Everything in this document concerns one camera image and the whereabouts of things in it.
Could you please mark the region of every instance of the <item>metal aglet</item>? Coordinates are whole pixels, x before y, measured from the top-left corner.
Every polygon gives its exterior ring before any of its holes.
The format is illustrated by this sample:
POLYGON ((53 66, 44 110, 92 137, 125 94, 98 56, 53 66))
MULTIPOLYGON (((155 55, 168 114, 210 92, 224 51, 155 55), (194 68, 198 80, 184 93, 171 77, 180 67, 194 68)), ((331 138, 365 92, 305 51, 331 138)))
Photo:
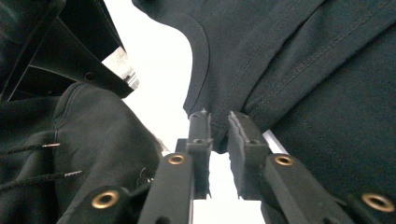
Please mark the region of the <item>metal aglet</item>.
POLYGON ((72 175, 79 175, 81 173, 82 173, 82 171, 76 171, 76 172, 72 172, 72 173, 67 173, 67 174, 64 174, 64 177, 69 177, 69 176, 72 176, 72 175))
POLYGON ((58 147, 60 145, 61 145, 60 143, 52 143, 52 144, 43 145, 42 147, 58 147))

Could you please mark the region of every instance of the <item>black clothing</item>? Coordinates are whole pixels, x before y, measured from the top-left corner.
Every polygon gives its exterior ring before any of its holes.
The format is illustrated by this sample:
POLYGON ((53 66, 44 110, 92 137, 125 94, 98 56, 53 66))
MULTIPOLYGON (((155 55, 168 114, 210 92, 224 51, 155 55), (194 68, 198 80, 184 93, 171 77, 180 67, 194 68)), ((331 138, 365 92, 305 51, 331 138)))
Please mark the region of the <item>black clothing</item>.
POLYGON ((65 223, 94 189, 136 189, 160 158, 130 108, 86 84, 60 98, 0 104, 0 143, 0 223, 65 223))
POLYGON ((332 195, 396 198, 396 1, 133 2, 189 39, 184 108, 211 113, 218 152, 241 111, 332 195))

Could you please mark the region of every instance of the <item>white strip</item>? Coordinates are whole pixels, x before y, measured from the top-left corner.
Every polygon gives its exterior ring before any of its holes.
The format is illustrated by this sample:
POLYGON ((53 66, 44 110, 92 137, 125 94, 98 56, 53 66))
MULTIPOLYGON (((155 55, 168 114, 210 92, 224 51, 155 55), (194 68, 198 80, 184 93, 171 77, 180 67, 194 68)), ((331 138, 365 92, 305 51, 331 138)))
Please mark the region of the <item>white strip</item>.
POLYGON ((265 141, 267 141, 268 146, 273 153, 283 153, 289 155, 289 152, 282 146, 282 144, 280 144, 280 142, 277 140, 271 130, 263 133, 262 137, 264 137, 265 141))

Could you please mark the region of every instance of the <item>drawstring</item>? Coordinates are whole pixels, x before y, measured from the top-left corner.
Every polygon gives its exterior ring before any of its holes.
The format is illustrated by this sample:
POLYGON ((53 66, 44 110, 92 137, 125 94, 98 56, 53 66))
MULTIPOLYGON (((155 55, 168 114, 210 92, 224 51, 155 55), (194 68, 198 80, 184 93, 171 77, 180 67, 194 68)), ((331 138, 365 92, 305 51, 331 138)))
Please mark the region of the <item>drawstring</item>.
POLYGON ((7 189, 15 189, 20 187, 31 186, 40 183, 46 183, 50 181, 54 181, 60 178, 67 178, 70 176, 80 175, 82 171, 76 171, 67 174, 54 174, 54 175, 38 175, 34 177, 29 177, 23 180, 12 181, 3 185, 0 185, 0 192, 7 189))
MULTIPOLYGON (((47 147, 53 148, 53 147, 58 147, 61 144, 59 143, 53 143, 53 144, 47 144, 47 145, 31 145, 28 147, 15 147, 6 151, 0 151, 0 156, 5 156, 5 155, 10 155, 18 152, 23 152, 23 151, 31 151, 31 150, 39 150, 39 149, 45 149, 47 147)), ((32 186, 35 184, 40 184, 40 183, 47 183, 54 181, 56 179, 61 179, 61 178, 67 178, 75 175, 80 175, 82 171, 76 171, 72 173, 59 173, 59 174, 53 174, 53 175, 38 175, 34 177, 29 177, 25 178, 23 180, 16 180, 16 181, 11 181, 6 184, 0 185, 0 192, 8 189, 15 189, 15 188, 20 188, 20 187, 26 187, 26 186, 32 186)))
POLYGON ((59 143, 54 143, 54 144, 48 144, 48 145, 32 145, 29 147, 15 147, 6 151, 0 151, 0 156, 5 156, 13 153, 18 153, 18 152, 23 152, 23 151, 31 151, 31 150, 39 150, 39 149, 44 149, 47 147, 58 147, 61 144, 59 143))

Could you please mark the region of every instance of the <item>brass screw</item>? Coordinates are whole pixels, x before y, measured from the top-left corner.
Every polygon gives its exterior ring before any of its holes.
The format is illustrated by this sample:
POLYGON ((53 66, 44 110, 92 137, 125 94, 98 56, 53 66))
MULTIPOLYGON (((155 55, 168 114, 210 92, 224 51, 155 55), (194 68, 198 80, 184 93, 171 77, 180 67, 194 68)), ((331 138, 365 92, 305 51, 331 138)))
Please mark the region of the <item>brass screw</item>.
POLYGON ((105 209, 116 204, 120 199, 120 195, 115 190, 108 190, 96 195, 92 200, 92 207, 97 209, 105 209))
POLYGON ((180 155, 175 155, 168 159, 169 163, 171 163, 173 165, 180 165, 180 164, 184 163, 185 160, 186 159, 184 158, 184 156, 180 156, 180 155))
POLYGON ((373 193, 365 193, 361 195, 361 199, 367 203, 370 207, 385 213, 391 213, 395 211, 395 206, 392 201, 388 198, 373 193))
POLYGON ((276 163, 284 166, 290 166, 294 164, 293 160, 287 156, 277 156, 275 157, 275 161, 276 163))

